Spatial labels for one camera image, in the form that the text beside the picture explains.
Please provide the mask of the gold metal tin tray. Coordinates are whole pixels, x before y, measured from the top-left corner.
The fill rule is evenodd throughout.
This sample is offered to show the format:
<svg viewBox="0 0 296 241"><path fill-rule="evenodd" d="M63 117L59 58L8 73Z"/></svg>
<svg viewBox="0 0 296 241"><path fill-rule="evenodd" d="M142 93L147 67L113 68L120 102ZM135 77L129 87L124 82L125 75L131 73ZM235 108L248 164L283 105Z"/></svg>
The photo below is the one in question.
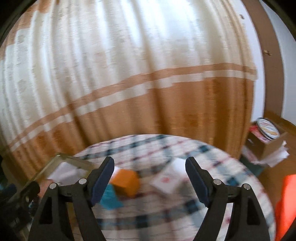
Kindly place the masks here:
<svg viewBox="0 0 296 241"><path fill-rule="evenodd" d="M71 185L81 178L87 178L93 169L94 164L89 161L58 153L24 186L33 181L37 182L40 187L38 196L43 198L51 183L57 183L59 186Z"/></svg>

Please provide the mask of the plaid tablecloth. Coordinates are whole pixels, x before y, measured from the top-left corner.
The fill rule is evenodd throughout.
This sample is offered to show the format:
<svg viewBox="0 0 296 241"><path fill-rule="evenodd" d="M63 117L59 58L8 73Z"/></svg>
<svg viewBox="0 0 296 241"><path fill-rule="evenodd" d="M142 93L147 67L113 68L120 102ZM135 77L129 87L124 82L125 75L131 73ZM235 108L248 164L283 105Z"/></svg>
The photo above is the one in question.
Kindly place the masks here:
<svg viewBox="0 0 296 241"><path fill-rule="evenodd" d="M133 170L139 176L137 196L122 199L122 208L93 207L107 240L194 239L207 209L185 171L188 157L194 157L224 184L249 184L260 203L270 239L275 238L273 206L260 181L240 161L209 144L178 136L133 135L91 145L76 156L95 166L110 156L116 168Z"/></svg>

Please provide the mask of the cream and tan curtain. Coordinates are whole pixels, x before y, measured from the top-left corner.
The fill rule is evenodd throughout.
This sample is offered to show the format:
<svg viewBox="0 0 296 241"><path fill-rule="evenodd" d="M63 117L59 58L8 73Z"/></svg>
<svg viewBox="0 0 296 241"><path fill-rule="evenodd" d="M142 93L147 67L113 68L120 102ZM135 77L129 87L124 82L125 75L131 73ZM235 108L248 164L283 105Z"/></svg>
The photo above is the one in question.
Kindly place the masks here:
<svg viewBox="0 0 296 241"><path fill-rule="evenodd" d="M1 155L23 180L132 134L237 157L256 78L234 1L37 1L1 45Z"/></svg>

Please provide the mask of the round cookie tin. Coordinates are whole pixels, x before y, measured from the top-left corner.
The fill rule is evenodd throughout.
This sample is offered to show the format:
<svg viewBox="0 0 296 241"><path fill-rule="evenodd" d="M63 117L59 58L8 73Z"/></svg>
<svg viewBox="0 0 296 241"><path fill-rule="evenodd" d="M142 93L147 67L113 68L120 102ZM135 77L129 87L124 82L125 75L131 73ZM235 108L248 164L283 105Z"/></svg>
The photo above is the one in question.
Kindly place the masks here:
<svg viewBox="0 0 296 241"><path fill-rule="evenodd" d="M269 140L275 140L280 137L278 128L266 118L258 118L256 120L258 130Z"/></svg>

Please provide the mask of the teal waste bin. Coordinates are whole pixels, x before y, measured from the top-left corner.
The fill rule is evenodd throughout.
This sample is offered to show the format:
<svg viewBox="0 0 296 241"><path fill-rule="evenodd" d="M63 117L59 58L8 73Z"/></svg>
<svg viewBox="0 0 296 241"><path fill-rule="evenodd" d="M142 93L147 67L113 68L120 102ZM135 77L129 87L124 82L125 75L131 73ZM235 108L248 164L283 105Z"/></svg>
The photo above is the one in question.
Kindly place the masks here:
<svg viewBox="0 0 296 241"><path fill-rule="evenodd" d="M258 177L265 169L265 166L252 164L245 156L240 156L239 161L245 165L256 177Z"/></svg>

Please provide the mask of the white box red seal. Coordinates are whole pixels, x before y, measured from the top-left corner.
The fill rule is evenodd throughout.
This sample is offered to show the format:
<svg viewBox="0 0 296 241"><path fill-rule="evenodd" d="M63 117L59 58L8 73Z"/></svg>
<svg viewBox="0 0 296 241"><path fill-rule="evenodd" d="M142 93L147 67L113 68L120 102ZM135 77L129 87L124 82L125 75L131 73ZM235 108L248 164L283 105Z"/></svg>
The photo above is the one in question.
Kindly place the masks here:
<svg viewBox="0 0 296 241"><path fill-rule="evenodd" d="M163 195L175 193L185 181L189 180L185 163L185 159L172 158L149 184Z"/></svg>

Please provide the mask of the orange cloth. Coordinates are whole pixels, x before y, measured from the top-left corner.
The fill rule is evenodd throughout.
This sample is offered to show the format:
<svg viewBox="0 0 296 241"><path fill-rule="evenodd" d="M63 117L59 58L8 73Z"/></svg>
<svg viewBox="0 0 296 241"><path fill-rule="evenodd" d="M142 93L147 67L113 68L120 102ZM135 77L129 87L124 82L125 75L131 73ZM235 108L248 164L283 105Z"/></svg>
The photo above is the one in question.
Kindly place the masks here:
<svg viewBox="0 0 296 241"><path fill-rule="evenodd" d="M295 174L285 176L275 208L275 240L295 240Z"/></svg>

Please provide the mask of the cardboard box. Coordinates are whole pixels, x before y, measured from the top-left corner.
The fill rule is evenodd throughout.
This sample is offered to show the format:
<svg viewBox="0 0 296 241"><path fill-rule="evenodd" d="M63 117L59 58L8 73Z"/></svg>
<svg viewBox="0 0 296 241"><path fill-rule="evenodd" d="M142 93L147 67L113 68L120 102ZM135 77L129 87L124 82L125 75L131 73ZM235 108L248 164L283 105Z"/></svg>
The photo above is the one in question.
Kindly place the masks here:
<svg viewBox="0 0 296 241"><path fill-rule="evenodd" d="M255 155L255 157L259 160L262 160L274 152L278 151L281 147L283 147L283 143L285 141L285 137L287 132L281 128L279 125L271 121L280 131L280 137L271 140L269 143L263 143L257 137L255 137L252 133L248 132L248 136L245 142L245 146Z"/></svg>

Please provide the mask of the brown wooden door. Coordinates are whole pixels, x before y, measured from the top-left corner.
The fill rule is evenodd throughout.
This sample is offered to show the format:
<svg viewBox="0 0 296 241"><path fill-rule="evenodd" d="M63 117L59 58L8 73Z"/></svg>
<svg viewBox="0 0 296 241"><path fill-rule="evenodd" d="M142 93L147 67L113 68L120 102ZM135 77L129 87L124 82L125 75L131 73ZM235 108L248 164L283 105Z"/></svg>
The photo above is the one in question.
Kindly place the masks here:
<svg viewBox="0 0 296 241"><path fill-rule="evenodd" d="M273 25L259 1L243 1L258 35L265 74L264 117L281 118L284 97L284 71L280 46Z"/></svg>

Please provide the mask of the white rounded box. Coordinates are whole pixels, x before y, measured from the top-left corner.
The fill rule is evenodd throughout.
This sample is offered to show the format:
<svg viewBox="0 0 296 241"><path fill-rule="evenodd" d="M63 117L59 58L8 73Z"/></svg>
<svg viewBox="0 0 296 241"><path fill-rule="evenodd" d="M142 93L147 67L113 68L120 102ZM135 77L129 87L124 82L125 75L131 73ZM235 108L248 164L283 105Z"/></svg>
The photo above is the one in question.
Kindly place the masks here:
<svg viewBox="0 0 296 241"><path fill-rule="evenodd" d="M47 179L58 183L59 186L67 186L76 183L79 179L87 176L88 171L78 168L67 162L62 162L58 167L47 177Z"/></svg>

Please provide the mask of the red snack package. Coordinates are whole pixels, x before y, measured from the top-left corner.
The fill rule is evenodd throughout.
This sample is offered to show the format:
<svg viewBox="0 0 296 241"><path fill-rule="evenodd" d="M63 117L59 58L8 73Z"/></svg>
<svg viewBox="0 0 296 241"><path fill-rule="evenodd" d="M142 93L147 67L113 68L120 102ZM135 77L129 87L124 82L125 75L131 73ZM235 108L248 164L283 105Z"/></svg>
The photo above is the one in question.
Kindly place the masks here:
<svg viewBox="0 0 296 241"><path fill-rule="evenodd" d="M257 125L251 125L249 128L249 132L252 133L255 137L261 140L263 143L269 143L270 140L266 138L258 129Z"/></svg>

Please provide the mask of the orange cube block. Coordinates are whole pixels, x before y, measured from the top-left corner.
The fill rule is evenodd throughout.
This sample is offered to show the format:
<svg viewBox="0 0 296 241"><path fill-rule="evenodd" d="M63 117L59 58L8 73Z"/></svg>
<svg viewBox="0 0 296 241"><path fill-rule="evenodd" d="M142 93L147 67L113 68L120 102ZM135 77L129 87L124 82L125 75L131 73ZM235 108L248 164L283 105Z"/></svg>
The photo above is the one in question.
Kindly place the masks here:
<svg viewBox="0 0 296 241"><path fill-rule="evenodd" d="M111 177L110 184L119 196L135 198L140 190L138 174L133 170L116 168Z"/></svg>

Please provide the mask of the teal toy brick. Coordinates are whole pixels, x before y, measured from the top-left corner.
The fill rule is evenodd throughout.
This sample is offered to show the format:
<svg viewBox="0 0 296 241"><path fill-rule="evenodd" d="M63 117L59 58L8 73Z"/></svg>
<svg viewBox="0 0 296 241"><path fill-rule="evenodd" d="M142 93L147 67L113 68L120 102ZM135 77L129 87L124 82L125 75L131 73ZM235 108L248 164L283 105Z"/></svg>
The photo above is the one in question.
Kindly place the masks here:
<svg viewBox="0 0 296 241"><path fill-rule="evenodd" d="M108 184L100 200L100 205L107 210L114 210L123 207L123 203L117 197L114 187Z"/></svg>

